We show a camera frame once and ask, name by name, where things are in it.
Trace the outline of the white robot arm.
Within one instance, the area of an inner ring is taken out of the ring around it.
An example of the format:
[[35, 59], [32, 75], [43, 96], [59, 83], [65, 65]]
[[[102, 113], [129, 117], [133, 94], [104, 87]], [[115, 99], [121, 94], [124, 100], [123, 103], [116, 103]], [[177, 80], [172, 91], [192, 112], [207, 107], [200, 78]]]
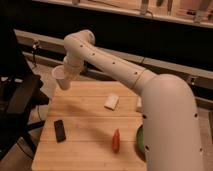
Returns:
[[189, 85], [171, 74], [155, 74], [94, 46], [82, 30], [64, 38], [66, 69], [77, 74], [87, 61], [142, 99], [147, 171], [204, 171], [197, 105]]

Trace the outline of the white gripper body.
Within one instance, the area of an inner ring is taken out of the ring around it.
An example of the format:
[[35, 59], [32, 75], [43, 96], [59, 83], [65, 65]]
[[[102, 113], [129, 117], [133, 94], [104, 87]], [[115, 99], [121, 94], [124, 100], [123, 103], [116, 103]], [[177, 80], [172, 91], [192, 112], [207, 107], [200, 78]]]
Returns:
[[83, 70], [83, 60], [77, 57], [66, 56], [63, 60], [66, 75], [70, 80], [74, 80]]

